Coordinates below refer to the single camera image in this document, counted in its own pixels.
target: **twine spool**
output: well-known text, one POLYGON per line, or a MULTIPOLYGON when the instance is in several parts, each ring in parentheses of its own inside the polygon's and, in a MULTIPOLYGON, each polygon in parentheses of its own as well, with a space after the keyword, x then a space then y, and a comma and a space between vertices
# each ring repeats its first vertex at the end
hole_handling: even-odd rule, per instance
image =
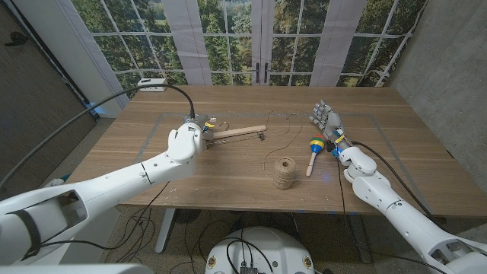
POLYGON ((296 163, 291 158, 279 158, 274 165, 274 185, 286 190, 291 187, 294 182, 294 173, 296 171, 296 163))

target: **concrete wall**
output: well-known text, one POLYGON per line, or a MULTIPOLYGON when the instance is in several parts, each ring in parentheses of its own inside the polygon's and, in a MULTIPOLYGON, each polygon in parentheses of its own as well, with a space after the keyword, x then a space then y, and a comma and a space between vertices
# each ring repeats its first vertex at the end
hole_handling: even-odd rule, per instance
POLYGON ((431 0, 387 85, 487 193, 487 0, 431 0))

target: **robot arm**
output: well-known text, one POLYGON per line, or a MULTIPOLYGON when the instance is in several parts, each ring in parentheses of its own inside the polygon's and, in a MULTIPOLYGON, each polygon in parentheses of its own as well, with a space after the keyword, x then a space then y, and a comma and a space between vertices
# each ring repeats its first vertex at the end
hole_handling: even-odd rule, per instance
POLYGON ((28 264, 71 240, 107 209, 158 183, 189 177, 202 151, 208 116, 185 119, 168 138, 168 150, 142 163, 80 183, 32 190, 0 202, 0 264, 28 264))
POLYGON ((484 273, 487 245, 449 234, 408 204, 379 173, 375 161, 346 138, 338 114, 325 102, 317 104, 310 117, 327 138, 327 150, 347 168, 354 194, 374 207, 401 233, 423 261, 445 273, 484 273))

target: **wooden table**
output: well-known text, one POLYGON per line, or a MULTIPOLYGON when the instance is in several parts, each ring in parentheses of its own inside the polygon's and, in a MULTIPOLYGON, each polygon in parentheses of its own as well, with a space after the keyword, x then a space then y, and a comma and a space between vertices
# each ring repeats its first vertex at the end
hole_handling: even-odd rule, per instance
MULTIPOLYGON (((231 209, 283 212, 340 212, 342 197, 336 159, 329 153, 317 156, 311 177, 304 176, 310 160, 310 139, 320 130, 307 115, 324 99, 339 113, 351 140, 371 146, 383 155, 411 190, 436 215, 486 217, 487 198, 469 175, 445 150, 399 93, 391 88, 310 88, 183 86, 197 113, 207 113, 230 129, 266 124, 275 134, 216 145, 197 156, 195 174, 170 182, 154 201, 155 206, 188 209, 231 209), (277 189, 263 172, 266 154, 271 154, 266 171, 272 176, 277 158, 288 156, 297 165, 298 181, 288 190, 277 189)), ((143 161, 167 150, 169 131, 177 129, 189 109, 186 99, 173 91, 139 92, 93 147, 69 179, 82 181, 143 161)), ((377 169, 393 188, 417 206, 396 178, 375 156, 377 169)), ((378 212, 355 197, 351 184, 342 177, 346 211, 378 212)), ((155 186, 124 202, 145 205, 162 189, 155 186)))

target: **colorful maraca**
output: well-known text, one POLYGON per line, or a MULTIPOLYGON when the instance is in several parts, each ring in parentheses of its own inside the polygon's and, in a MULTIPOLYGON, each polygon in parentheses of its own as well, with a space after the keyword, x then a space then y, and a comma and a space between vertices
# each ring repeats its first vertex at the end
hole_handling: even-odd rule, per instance
POLYGON ((317 156, 318 152, 320 152, 325 147, 325 138, 322 135, 315 135, 311 139, 311 160, 310 164, 307 166, 306 170, 306 177, 311 176, 311 171, 313 171, 313 164, 314 158, 317 156))

